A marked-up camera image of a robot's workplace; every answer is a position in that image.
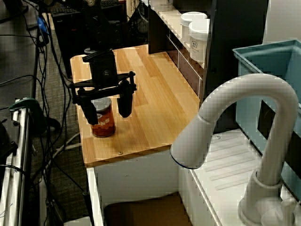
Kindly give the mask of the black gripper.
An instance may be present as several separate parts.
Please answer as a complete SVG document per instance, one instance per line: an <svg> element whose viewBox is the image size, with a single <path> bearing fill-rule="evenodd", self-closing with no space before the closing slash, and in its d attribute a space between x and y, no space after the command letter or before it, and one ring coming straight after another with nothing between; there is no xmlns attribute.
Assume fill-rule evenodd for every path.
<svg viewBox="0 0 301 226"><path fill-rule="evenodd" d="M88 123L98 124L96 108L91 100L119 95L117 98L119 114L127 118L132 113L133 94L136 91L135 73L118 74L115 55L112 49L94 51L82 58L89 63L91 79L71 83L72 101L81 104L82 111Z"/></svg>

